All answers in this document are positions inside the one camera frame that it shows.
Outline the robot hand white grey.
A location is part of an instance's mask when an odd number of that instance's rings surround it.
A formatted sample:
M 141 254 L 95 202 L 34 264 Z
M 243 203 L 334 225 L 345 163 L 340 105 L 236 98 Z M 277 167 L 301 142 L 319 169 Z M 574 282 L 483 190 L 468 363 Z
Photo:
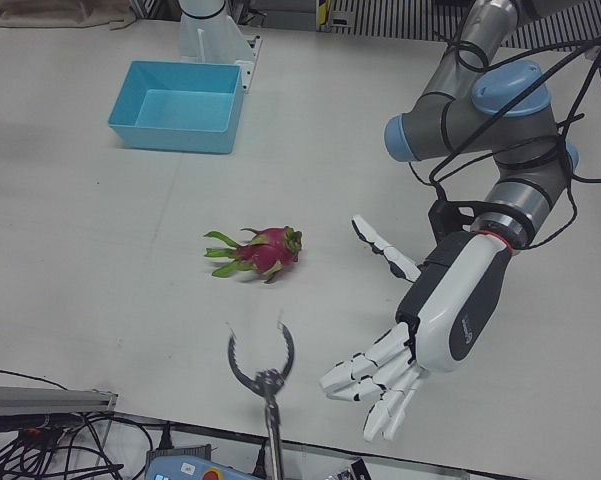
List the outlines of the robot hand white grey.
M 514 250 L 496 233 L 461 230 L 440 240 L 416 264 L 362 216 L 354 216 L 352 226 L 411 286 L 398 306 L 395 326 L 367 350 L 336 364 L 320 386 L 333 400 L 373 400 L 363 437 L 393 440 L 428 375 L 452 372 L 468 356 L 498 304 Z

